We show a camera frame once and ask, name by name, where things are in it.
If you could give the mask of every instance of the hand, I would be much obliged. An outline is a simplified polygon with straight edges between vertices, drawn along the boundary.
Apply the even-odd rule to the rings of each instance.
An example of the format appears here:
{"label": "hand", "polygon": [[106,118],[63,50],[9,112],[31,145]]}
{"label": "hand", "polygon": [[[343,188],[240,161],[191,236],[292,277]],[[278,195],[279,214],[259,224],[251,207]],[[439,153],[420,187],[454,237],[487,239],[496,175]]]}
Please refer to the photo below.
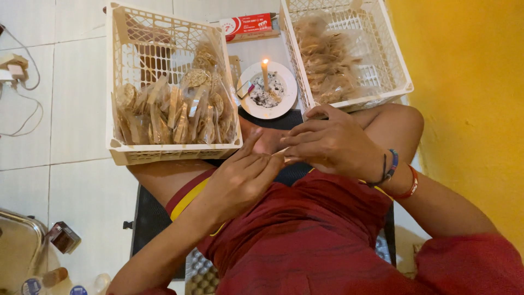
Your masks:
{"label": "hand", "polygon": [[283,168],[283,155],[252,152],[262,133],[262,128],[256,129],[242,148],[213,173],[204,190],[191,203],[198,206],[196,208],[206,218],[212,218],[214,226],[222,225],[255,205]]}
{"label": "hand", "polygon": [[324,173],[357,177],[367,182],[380,181],[384,149],[369,139],[350,114],[329,104],[313,108],[307,116],[322,114],[329,120],[309,120],[282,139],[291,146],[284,153],[291,159],[289,163],[304,161]]}

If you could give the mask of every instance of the small brown box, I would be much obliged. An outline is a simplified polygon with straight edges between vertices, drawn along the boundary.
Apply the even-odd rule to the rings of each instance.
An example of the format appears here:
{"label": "small brown box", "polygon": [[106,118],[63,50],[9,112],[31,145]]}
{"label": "small brown box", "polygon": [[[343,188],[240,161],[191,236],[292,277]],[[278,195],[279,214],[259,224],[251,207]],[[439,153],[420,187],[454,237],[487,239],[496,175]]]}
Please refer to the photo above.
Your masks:
{"label": "small brown box", "polygon": [[70,253],[82,239],[65,222],[57,222],[49,231],[49,241],[63,254]]}

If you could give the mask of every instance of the candle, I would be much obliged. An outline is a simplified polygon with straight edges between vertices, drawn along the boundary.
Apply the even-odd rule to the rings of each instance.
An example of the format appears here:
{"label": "candle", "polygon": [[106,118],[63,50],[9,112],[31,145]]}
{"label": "candle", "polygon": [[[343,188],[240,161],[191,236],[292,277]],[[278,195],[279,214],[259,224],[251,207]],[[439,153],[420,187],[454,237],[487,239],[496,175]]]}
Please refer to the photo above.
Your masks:
{"label": "candle", "polygon": [[264,78],[264,90],[269,91],[269,81],[267,77],[267,62],[268,59],[262,61],[262,77]]}

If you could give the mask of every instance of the electrical cable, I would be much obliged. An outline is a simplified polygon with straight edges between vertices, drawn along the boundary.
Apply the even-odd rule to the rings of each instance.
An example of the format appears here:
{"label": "electrical cable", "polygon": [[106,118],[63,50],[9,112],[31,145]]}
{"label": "electrical cable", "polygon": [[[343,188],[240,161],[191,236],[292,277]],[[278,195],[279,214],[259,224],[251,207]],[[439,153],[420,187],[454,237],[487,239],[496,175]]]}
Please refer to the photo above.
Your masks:
{"label": "electrical cable", "polygon": [[[15,37],[14,37],[14,36],[13,36],[13,35],[8,31],[8,30],[7,30],[7,28],[6,28],[5,26],[3,26],[3,25],[0,24],[0,27],[2,27],[2,29],[4,29],[4,32],[6,32],[8,35],[10,35],[11,38],[12,38],[14,41],[17,41],[17,42],[18,42],[18,43],[19,43],[19,44],[20,44],[20,45],[25,49],[25,51],[27,52],[27,55],[29,56],[29,59],[30,59],[30,60],[32,61],[32,63],[35,65],[36,74],[37,74],[37,76],[38,76],[38,81],[36,82],[36,84],[35,84],[33,87],[31,87],[31,88],[27,88],[27,87],[26,87],[26,83],[25,83],[25,81],[20,81],[20,85],[21,85],[24,89],[29,90],[29,91],[30,91],[30,90],[34,90],[34,89],[37,88],[38,85],[40,84],[40,72],[38,71],[38,67],[37,67],[37,65],[36,65],[35,60],[34,60],[33,57],[31,56],[31,53],[29,52],[29,50],[27,49],[27,47],[26,47],[24,44],[22,44],[20,41],[18,41],[18,39],[16,39],[16,38],[15,38]],[[16,89],[16,85],[15,85],[15,84],[12,85],[12,88],[15,90],[16,94],[18,94],[19,96],[21,96],[21,97],[23,97],[23,98],[30,99],[30,100],[34,100],[34,101],[36,102],[36,104],[37,104],[35,110],[33,111],[33,113],[32,113],[32,114],[31,114],[31,115],[30,115],[30,116],[29,116],[29,117],[24,121],[24,123],[22,124],[22,126],[21,126],[21,127],[20,127],[16,132],[11,133],[11,134],[0,133],[0,135],[3,135],[3,136],[17,137],[17,136],[26,135],[26,134],[29,134],[29,133],[33,132],[33,131],[36,129],[36,127],[38,127],[38,125],[40,125],[40,122],[42,121],[42,117],[43,117],[43,106],[42,106],[42,104],[41,104],[38,100],[20,94],[20,93],[18,92],[18,90]],[[3,90],[2,90],[2,84],[0,84],[0,99],[2,98],[2,93],[3,93]],[[21,133],[21,134],[17,134],[18,132],[20,132],[20,131],[24,128],[24,126],[25,126],[26,123],[29,121],[29,119],[31,119],[32,116],[35,115],[35,113],[38,111],[38,108],[39,108],[39,107],[42,108],[42,113],[41,113],[41,115],[40,115],[40,119],[38,120],[38,123],[36,123],[35,127],[34,127],[33,129],[31,129],[30,131],[28,131],[28,132]]]}

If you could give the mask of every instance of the white plate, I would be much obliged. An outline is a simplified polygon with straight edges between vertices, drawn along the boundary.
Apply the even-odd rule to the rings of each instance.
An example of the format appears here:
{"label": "white plate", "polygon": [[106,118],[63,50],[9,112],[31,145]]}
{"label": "white plate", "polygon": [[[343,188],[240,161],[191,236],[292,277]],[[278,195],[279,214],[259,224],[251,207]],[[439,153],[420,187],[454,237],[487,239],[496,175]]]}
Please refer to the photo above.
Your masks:
{"label": "white plate", "polygon": [[[244,108],[246,112],[260,119],[274,119],[280,117],[293,107],[293,104],[297,99],[297,81],[288,68],[278,62],[270,61],[267,64],[267,71],[277,72],[277,77],[284,86],[284,96],[282,97],[282,101],[276,107],[272,108],[264,108],[257,105],[249,96],[246,96],[245,99],[240,101],[242,108]],[[250,66],[240,76],[237,89],[240,89],[247,81],[253,83],[255,78],[261,76],[261,74],[262,62]],[[245,94],[242,92],[242,90],[238,92],[240,97]]]}

